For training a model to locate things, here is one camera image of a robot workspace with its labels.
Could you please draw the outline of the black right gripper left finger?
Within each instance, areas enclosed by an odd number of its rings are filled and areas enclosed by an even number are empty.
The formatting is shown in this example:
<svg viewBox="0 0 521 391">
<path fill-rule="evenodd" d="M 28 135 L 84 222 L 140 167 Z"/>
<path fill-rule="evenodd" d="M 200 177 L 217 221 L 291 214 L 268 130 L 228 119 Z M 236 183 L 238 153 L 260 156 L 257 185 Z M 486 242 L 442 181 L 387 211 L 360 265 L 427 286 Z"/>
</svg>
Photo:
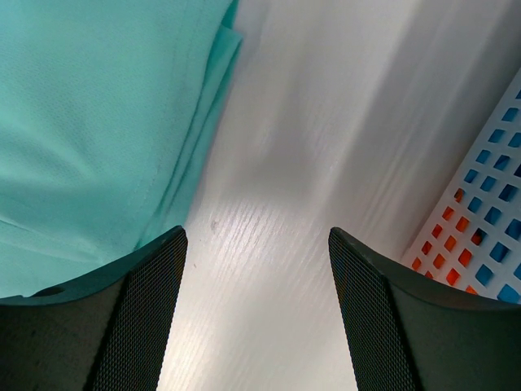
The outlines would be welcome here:
<svg viewBox="0 0 521 391">
<path fill-rule="evenodd" d="M 175 226 L 81 277 L 3 298 L 2 389 L 156 389 L 187 247 Z"/>
</svg>

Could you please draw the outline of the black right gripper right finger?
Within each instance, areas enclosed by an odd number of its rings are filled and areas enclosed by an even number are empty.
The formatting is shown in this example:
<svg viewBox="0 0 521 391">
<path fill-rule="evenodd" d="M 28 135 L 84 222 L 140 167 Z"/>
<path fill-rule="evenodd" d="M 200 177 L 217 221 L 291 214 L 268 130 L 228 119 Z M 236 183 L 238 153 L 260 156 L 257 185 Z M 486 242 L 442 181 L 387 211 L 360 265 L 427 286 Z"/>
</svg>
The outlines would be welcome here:
<svg viewBox="0 0 521 391">
<path fill-rule="evenodd" d="M 338 227 L 328 246 L 358 389 L 519 389 L 518 305 L 438 283 Z"/>
</svg>

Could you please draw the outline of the teal t shirt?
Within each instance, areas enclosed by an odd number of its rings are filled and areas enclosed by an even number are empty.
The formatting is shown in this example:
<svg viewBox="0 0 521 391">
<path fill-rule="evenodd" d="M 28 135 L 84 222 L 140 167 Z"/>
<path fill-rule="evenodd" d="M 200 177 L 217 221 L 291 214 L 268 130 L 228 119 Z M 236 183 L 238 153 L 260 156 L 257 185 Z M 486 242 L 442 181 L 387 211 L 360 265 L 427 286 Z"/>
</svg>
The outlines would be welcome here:
<svg viewBox="0 0 521 391">
<path fill-rule="evenodd" d="M 228 95 L 235 1 L 1 4 L 1 294 L 185 222 Z"/>
</svg>

